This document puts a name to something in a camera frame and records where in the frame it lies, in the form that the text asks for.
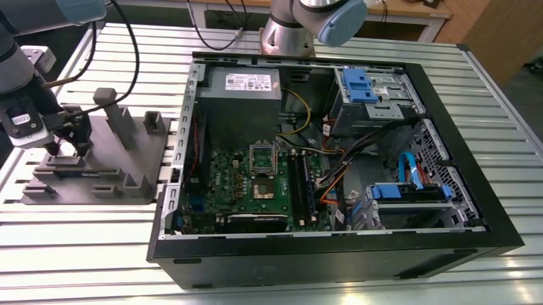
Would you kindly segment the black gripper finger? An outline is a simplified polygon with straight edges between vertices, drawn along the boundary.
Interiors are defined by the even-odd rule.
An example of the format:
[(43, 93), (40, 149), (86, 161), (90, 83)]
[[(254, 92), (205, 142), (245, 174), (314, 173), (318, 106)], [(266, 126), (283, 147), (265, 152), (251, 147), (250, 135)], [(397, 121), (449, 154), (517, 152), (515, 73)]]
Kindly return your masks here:
[(64, 135), (62, 130), (50, 132), (51, 141), (44, 144), (44, 148), (51, 156), (56, 156), (60, 152), (60, 143), (63, 141)]
[(63, 139), (72, 144), (76, 149), (76, 155), (84, 157), (92, 147), (91, 134), (92, 124), (88, 114), (76, 115), (82, 112), (82, 108), (76, 106), (66, 106), (64, 122), (67, 124), (67, 131), (64, 132)]

